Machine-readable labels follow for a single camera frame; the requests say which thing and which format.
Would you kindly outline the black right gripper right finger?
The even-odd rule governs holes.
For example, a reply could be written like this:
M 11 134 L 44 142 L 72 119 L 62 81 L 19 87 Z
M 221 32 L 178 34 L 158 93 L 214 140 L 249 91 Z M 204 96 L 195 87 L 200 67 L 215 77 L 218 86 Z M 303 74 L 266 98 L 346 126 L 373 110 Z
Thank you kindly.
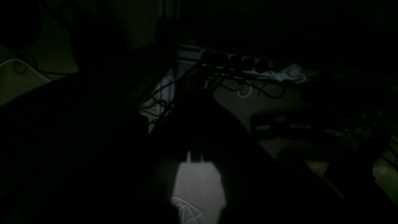
M 219 224 L 397 223 L 397 206 L 375 182 L 368 155 L 338 161 L 322 180 L 303 160 L 273 159 L 212 97 L 184 99 L 175 116 L 179 139 L 199 143 L 221 173 Z

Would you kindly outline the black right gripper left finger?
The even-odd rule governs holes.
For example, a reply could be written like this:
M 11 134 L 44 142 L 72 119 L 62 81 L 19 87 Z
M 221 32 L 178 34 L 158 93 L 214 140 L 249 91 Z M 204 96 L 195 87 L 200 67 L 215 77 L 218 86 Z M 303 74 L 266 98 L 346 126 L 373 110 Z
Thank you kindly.
M 141 194 L 162 151 L 140 106 L 167 72 L 78 72 L 1 106 L 2 224 L 173 224 Z

